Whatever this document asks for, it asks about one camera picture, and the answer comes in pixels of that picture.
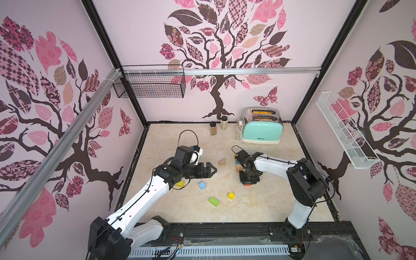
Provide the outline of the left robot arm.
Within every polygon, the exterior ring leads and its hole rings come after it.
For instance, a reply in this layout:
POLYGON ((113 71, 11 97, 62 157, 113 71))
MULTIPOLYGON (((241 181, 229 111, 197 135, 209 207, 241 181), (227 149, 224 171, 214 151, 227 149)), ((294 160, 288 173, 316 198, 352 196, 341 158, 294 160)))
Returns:
POLYGON ((97 217, 90 226, 86 259, 125 260, 131 251, 155 241, 169 228, 160 217, 137 226, 138 220, 163 195, 183 178, 208 179, 217 173, 211 163, 192 165, 161 164, 157 166, 145 186, 119 210, 103 219, 97 217))

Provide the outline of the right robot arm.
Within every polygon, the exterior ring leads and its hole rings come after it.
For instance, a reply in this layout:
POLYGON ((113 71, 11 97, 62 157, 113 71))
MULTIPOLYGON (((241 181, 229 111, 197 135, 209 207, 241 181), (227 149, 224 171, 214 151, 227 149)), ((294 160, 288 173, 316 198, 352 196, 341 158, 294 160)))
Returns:
POLYGON ((283 233, 288 240, 298 239, 315 204, 328 189, 326 178, 306 158, 290 161, 269 157, 261 152, 250 155, 240 151, 235 155, 235 160, 243 169, 239 171, 239 178, 245 186, 257 184, 265 172, 289 182, 295 202, 285 220, 283 233))

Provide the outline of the light blue cube block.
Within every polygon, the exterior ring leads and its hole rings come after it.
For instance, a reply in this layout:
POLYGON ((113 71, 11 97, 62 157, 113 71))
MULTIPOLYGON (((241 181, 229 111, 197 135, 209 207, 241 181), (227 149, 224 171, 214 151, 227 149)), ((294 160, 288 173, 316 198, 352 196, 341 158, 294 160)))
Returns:
POLYGON ((204 182, 200 182, 199 187, 201 190, 204 190, 206 188, 206 184, 204 182))

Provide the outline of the small yellow cube block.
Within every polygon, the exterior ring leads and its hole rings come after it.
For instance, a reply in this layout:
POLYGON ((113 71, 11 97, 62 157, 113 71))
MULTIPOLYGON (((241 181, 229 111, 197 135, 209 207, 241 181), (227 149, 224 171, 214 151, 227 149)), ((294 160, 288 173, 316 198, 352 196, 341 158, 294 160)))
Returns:
POLYGON ((229 198, 229 199, 231 199, 231 200, 233 200, 233 199, 234 199, 234 196, 235 196, 235 194, 234 194, 233 192, 230 192, 230 193, 228 194, 228 198, 229 198))

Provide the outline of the green rectangle block front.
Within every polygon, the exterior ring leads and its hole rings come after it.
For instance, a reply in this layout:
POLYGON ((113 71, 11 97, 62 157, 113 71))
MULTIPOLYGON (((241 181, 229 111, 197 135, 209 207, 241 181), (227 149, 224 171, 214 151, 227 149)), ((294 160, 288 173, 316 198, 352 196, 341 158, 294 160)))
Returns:
POLYGON ((217 200, 215 197, 210 197, 209 203, 212 204, 214 207, 218 207, 220 204, 220 201, 217 200))

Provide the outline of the yellow rectangle block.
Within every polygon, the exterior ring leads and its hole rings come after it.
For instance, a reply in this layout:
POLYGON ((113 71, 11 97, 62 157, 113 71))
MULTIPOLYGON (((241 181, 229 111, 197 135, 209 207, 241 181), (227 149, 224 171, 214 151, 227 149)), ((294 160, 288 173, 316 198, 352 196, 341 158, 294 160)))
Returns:
POLYGON ((177 188, 182 188, 184 186, 185 186, 185 182, 183 180, 181 180, 180 182, 175 184, 175 187, 177 187, 177 188))

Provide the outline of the brown spice jar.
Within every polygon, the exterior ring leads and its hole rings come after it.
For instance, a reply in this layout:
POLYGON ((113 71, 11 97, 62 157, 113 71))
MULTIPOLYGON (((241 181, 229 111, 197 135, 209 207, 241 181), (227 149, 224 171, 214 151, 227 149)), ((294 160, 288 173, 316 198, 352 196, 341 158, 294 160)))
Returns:
POLYGON ((214 136, 217 134, 217 124, 212 121, 210 122, 210 135, 214 136))

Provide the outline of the pale spice jar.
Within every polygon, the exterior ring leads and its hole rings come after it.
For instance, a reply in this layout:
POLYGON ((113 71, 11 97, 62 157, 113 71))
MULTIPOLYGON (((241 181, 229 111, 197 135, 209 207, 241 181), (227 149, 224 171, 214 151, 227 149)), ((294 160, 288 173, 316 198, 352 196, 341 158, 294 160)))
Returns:
POLYGON ((220 128, 222 130, 226 130, 228 128, 228 117, 227 116, 222 116, 221 117, 221 122, 220 122, 220 128))

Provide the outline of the mint green toaster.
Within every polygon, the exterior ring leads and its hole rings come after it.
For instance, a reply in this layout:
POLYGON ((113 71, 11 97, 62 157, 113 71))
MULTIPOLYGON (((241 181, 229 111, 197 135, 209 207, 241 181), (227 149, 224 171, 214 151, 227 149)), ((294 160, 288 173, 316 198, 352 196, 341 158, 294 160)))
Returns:
POLYGON ((277 145, 284 125, 279 111, 268 108, 248 108, 243 113, 242 141, 249 144, 277 145))

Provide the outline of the aluminium frame bar rear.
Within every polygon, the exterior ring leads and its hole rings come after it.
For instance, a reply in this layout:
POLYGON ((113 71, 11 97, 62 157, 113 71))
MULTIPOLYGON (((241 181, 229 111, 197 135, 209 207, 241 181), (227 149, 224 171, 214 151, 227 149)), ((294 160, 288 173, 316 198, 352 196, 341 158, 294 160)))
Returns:
POLYGON ((282 68, 214 68, 214 69, 124 69, 126 74, 179 73, 186 76, 197 75, 251 75, 251 74, 320 74, 321 67, 282 67, 282 68))

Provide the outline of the aluminium frame bar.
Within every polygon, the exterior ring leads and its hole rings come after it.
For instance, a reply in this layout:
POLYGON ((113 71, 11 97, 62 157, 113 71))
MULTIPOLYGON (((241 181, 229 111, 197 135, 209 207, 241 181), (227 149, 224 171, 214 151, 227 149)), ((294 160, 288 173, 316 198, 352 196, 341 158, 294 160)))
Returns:
POLYGON ((197 75, 251 75, 251 74, 320 74, 321 67, 282 67, 282 68, 214 68, 214 69, 124 69, 126 74, 179 73, 186 76, 197 75))
POLYGON ((1 248, 5 246, 6 241, 15 230, 17 224, 19 224, 42 188, 44 188, 48 179, 69 151, 70 145, 75 142, 77 136, 85 128, 97 107, 110 91, 113 82, 121 76, 121 69, 115 68, 103 79, 101 86, 94 93, 91 100, 86 103, 80 114, 71 123, 51 152, 44 158, 35 173, 28 179, 20 192, 3 211, 1 215, 1 248))

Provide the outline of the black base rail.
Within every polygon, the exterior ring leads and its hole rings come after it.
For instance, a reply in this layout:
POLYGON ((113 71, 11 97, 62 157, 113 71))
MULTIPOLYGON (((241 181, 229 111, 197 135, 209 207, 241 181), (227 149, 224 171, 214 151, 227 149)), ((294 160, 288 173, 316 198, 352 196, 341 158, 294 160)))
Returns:
POLYGON ((126 260, 367 260, 369 255, 350 222, 310 222, 288 240, 282 222, 169 223, 157 240, 140 247, 211 245, 287 245, 289 256, 127 258, 126 260))

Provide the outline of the aluminium frame bar left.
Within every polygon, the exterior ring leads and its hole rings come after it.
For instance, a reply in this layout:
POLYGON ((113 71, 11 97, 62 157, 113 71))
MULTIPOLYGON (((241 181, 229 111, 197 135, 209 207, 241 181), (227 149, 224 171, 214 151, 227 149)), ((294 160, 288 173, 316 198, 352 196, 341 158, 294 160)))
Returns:
POLYGON ((101 86, 94 93, 91 100, 86 103, 80 114, 71 123, 51 152, 44 158, 35 173, 28 179, 20 192, 3 211, 1 215, 1 248, 5 246, 6 241, 15 230, 17 224, 19 224, 42 188, 44 188, 48 179, 69 151, 70 145, 75 142, 77 136, 85 128, 97 107, 110 91, 113 82, 121 76, 121 69, 115 68, 103 79, 101 86))

